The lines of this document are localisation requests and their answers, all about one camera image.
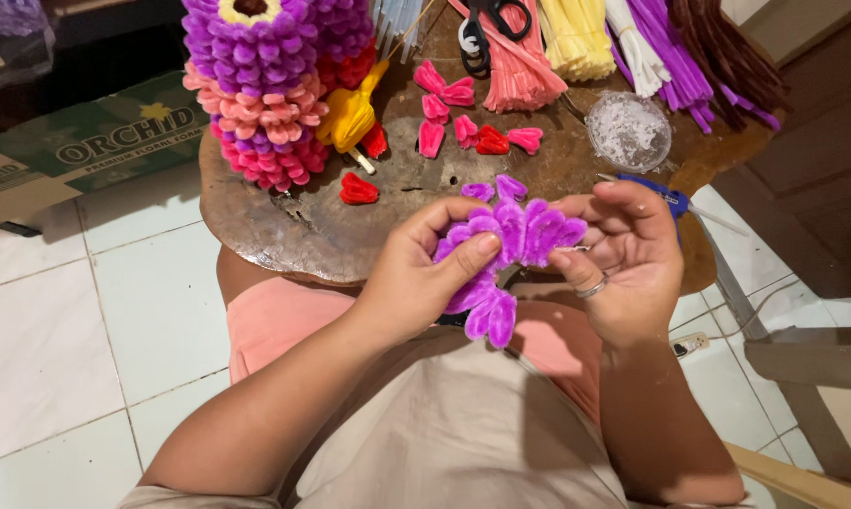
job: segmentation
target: power cord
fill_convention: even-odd
[[[725,340],[725,339],[729,338],[730,336],[733,336],[733,335],[738,334],[739,332],[745,331],[748,328],[748,326],[751,325],[753,321],[755,321],[756,317],[759,316],[759,313],[762,311],[762,308],[765,307],[765,303],[768,301],[768,299],[770,299],[777,292],[780,292],[784,288],[789,288],[796,283],[799,283],[798,279],[796,281],[793,281],[793,283],[787,283],[787,284],[781,286],[780,288],[777,288],[776,290],[774,290],[770,294],[766,295],[765,300],[763,300],[761,303],[759,303],[759,306],[756,308],[755,312],[752,313],[752,317],[749,318],[749,321],[746,322],[746,325],[743,325],[742,327],[740,327],[736,332],[730,332],[729,334],[725,334],[723,336],[715,336],[715,337],[709,338],[709,340]]]

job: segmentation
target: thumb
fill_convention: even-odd
[[[577,292],[591,290],[604,279],[598,265],[577,249],[555,249],[548,254],[547,260],[564,274],[567,283]]]
[[[470,281],[500,251],[500,239],[483,232],[460,244],[436,266],[439,277],[454,286],[454,292]]]

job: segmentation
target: silver ring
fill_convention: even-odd
[[[580,292],[577,290],[577,296],[580,299],[584,299],[585,297],[591,297],[592,295],[595,295],[601,290],[603,290],[604,287],[607,286],[607,272],[601,272],[601,275],[604,276],[603,278],[601,278],[601,283],[596,284],[595,286],[589,288],[584,292]]]

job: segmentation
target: black scissors handle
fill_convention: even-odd
[[[466,69],[466,72],[471,74],[473,77],[486,77],[487,71],[491,69],[491,53],[488,52],[488,48],[491,47],[490,42],[487,41],[487,37],[485,36],[485,31],[481,27],[481,23],[479,23],[479,18],[475,18],[475,20],[471,18],[469,22],[466,24],[463,29],[463,37],[475,37],[476,46],[479,48],[479,52],[474,56],[470,55],[466,50],[460,48],[460,58],[463,59],[463,67]]]
[[[529,13],[529,9],[520,0],[470,0],[470,5],[471,8],[474,7],[485,11],[488,17],[491,18],[491,21],[494,22],[494,25],[498,27],[498,32],[513,42],[523,40],[529,33],[529,30],[532,29],[532,14]],[[526,18],[526,24],[522,30],[514,32],[510,28],[507,21],[500,15],[500,8],[503,6],[514,6],[522,11],[523,17]]]

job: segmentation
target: tree stump table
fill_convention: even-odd
[[[290,196],[273,189],[270,193],[232,171],[217,140],[206,132],[199,156],[201,210],[212,234],[244,259],[284,276],[358,285],[368,277],[395,226],[438,197],[458,195],[463,184],[493,182],[496,175],[507,173],[529,188],[529,198],[552,201],[590,192],[599,181],[598,173],[616,173],[616,168],[595,156],[586,127],[563,100],[531,113],[497,114],[480,104],[487,95],[487,80],[476,81],[475,106],[451,107],[452,119],[466,114],[477,125],[488,123],[501,132],[541,128],[545,136],[538,153],[528,156],[512,145],[503,156],[463,150],[454,137],[453,122],[449,122],[437,158],[420,156],[416,140],[423,120],[421,98],[428,92],[413,82],[413,70],[428,59],[447,82],[465,76],[457,43],[461,20],[447,5],[427,13],[421,27],[421,51],[406,65],[393,63],[373,94],[375,116],[384,126],[389,146],[373,161],[374,176],[365,175],[349,156],[333,152],[325,171],[313,174],[306,186],[291,189]],[[604,90],[630,90],[630,86],[617,72],[606,80],[572,85],[567,94],[585,116]],[[773,136],[751,120],[742,133],[718,120],[712,124],[713,133],[705,135],[688,114],[668,112],[667,116],[673,131],[672,148],[661,167],[643,177],[688,196],[720,171],[754,156]],[[341,201],[340,180],[348,171],[357,172],[381,190],[376,203],[346,205]],[[695,216],[685,214],[679,229],[686,260],[682,291],[699,292],[717,277],[714,253]]]

